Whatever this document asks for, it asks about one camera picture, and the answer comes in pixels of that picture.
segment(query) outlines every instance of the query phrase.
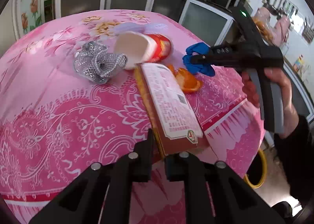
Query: red cup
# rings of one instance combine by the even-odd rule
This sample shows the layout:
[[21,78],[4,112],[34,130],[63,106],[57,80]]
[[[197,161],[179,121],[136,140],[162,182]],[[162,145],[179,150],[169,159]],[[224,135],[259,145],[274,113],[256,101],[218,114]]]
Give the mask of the red cup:
[[163,35],[148,35],[149,37],[153,38],[153,40],[157,43],[155,52],[153,56],[148,60],[148,62],[159,62],[166,57],[169,56],[171,52],[171,42],[168,38],[164,37]]

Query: qr code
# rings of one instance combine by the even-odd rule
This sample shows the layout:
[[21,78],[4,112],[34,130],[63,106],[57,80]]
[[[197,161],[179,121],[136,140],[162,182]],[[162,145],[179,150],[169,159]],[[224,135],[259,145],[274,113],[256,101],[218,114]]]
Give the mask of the qr code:
[[164,66],[157,66],[160,69],[164,69],[164,70],[168,70],[167,68],[165,68]]
[[184,98],[183,96],[178,95],[178,98],[179,98],[179,100],[180,100],[180,102],[181,102],[182,104],[186,104],[185,98]]

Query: silver mesh pouch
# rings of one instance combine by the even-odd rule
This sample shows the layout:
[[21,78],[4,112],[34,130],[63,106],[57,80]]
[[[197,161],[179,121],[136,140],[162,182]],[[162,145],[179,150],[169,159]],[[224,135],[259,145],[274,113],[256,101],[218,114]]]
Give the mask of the silver mesh pouch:
[[88,42],[78,51],[74,60],[75,70],[97,84],[106,83],[119,73],[127,63],[125,54],[108,53],[106,45]]

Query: table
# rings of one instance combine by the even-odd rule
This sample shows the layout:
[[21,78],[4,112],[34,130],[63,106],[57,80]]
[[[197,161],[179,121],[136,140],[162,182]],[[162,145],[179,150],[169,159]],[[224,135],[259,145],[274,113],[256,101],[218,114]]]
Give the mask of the table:
[[[164,63],[176,68],[184,67],[185,49],[201,41],[157,13],[99,10],[45,23],[0,59],[0,193],[21,223],[91,163],[115,162],[146,138],[150,121],[131,72],[95,85],[73,68],[76,50],[87,41],[99,40],[111,51],[113,28],[124,22],[163,23],[173,44]],[[243,176],[263,138],[263,122],[236,71],[215,71],[215,77],[197,75],[204,86],[186,95],[210,143],[198,157],[226,161]],[[152,180],[133,186],[130,223],[185,223],[183,195],[183,183],[168,182],[163,163],[155,163]]]

